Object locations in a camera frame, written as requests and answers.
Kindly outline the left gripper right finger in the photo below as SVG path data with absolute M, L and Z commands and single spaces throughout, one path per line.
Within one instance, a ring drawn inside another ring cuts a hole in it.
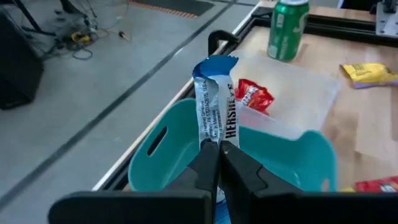
M 304 192 L 228 141 L 220 156 L 231 224 L 398 224 L 398 193 Z

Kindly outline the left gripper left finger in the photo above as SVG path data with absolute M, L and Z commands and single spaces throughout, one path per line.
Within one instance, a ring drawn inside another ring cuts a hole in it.
M 220 171 L 217 143 L 199 154 L 165 189 L 156 192 L 75 192 L 56 201 L 49 224 L 214 224 Z

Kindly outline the red Skittles packet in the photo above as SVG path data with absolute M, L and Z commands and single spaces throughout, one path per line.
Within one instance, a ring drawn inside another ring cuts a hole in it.
M 357 192 L 398 192 L 398 176 L 356 182 L 354 189 Z
M 234 92 L 235 98 L 243 105 L 269 116 L 267 108 L 273 103 L 274 97 L 267 88 L 242 78 Z

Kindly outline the blue white Hershey's bar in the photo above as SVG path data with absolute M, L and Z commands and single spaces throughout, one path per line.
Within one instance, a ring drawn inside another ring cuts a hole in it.
M 239 120 L 231 78 L 238 60 L 229 55 L 210 55 L 192 72 L 200 144 L 195 160 L 201 168 L 209 168 L 206 174 L 211 180 L 214 224 L 232 224 L 225 192 L 218 181 L 221 143 L 226 141 L 239 147 Z

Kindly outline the teal plastic basket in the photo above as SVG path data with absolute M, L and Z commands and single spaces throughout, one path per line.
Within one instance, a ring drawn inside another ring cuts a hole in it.
M 337 159 L 320 132 L 299 131 L 238 104 L 240 148 L 266 169 L 304 191 L 335 192 Z M 161 190 L 199 153 L 196 101 L 175 103 L 134 153 L 128 181 L 133 190 Z

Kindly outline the clear plastic container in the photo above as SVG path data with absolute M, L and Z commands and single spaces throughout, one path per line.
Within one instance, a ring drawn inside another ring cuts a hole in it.
M 235 50 L 230 55 L 239 59 L 231 71 L 234 85 L 245 78 L 274 97 L 267 115 L 238 102 L 241 126 L 288 139 L 322 128 L 340 88 L 337 79 L 259 53 Z

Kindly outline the green Sprite can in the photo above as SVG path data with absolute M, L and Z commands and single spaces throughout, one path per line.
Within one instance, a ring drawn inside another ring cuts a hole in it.
M 281 61 L 291 61 L 295 58 L 309 9 L 308 0 L 277 1 L 272 12 L 268 56 Z

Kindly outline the black equipment case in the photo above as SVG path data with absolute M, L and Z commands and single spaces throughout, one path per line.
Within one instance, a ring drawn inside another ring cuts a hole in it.
M 43 61 L 16 26 L 0 12 L 0 109 L 31 103 L 43 72 Z

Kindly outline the black floor mat orange edge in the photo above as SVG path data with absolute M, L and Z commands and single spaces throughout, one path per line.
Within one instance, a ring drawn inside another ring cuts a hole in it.
M 200 17 L 215 6 L 213 3 L 198 0 L 129 0 L 129 3 L 187 18 Z

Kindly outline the black frame bracket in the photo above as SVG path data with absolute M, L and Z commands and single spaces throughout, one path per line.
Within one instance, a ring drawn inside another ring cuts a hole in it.
M 215 30 L 208 36 L 208 55 L 213 55 L 216 50 L 220 47 L 221 41 L 235 44 L 239 40 L 239 37 L 227 32 L 225 30 Z

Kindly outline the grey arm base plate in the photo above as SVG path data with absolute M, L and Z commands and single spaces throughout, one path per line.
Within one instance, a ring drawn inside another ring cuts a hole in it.
M 398 39 L 398 0 L 381 0 L 377 3 L 376 34 Z

